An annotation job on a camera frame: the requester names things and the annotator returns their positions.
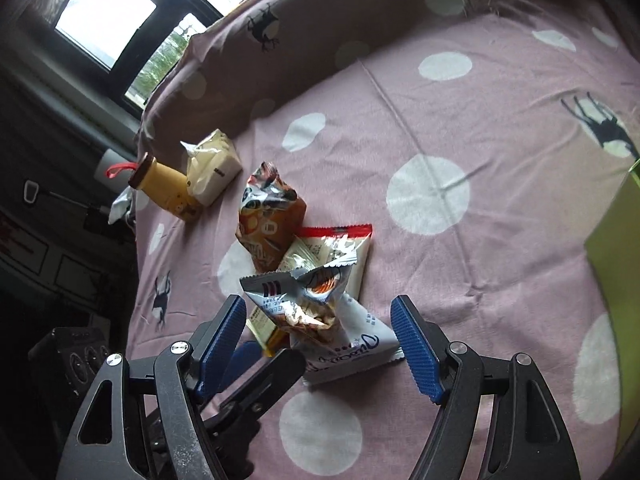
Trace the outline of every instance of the green foliage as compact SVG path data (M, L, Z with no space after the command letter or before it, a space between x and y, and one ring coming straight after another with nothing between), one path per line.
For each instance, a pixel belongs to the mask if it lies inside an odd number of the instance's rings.
M188 37L188 30L181 34L174 30L146 62L132 85L142 97L149 98L151 92L178 62L189 44Z

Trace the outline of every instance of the white paper roll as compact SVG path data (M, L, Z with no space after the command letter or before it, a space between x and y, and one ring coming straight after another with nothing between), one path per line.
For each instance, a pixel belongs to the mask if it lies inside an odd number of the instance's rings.
M131 176L132 170L123 170L114 178L107 178L104 172L113 164L118 164L120 162L129 161L126 158L122 158L110 148L104 152L104 155L100 159L100 163L98 163L98 167L95 168L94 173L95 180L104 184L116 193L121 193L129 185L129 177Z

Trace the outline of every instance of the black speaker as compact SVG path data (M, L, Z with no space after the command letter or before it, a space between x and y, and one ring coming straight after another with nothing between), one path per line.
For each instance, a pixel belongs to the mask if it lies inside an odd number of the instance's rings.
M59 446L95 375L109 355L99 328L54 328L29 350L33 383L53 421Z

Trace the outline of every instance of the silver screw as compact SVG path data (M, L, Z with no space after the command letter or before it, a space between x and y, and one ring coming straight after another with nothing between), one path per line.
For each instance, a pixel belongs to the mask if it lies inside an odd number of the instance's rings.
M529 366L531 364L531 357L526 354L520 353L516 355L516 361L523 366Z
M189 349L189 343L186 341L178 341L171 345L172 354L184 354Z
M117 366L122 362L122 356L120 354L111 354L107 357L107 364L109 366Z
M454 354L466 354L466 351L469 350L469 348L460 341L454 341L449 345L449 348Z

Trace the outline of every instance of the blue textured rubber pad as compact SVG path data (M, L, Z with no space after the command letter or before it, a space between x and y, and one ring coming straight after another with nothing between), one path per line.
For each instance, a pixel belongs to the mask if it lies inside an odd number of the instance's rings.
M262 347L257 341L242 343L231 356L229 366L220 381L217 393L224 392L231 384L235 383L242 374L255 365L262 357Z
M198 400L210 399L219 392L245 322L246 304L238 297L200 361L200 380L193 389Z
M395 298L391 303L391 326L400 342L414 381L420 393L439 404L444 394L440 383L439 366L421 330L404 303Z

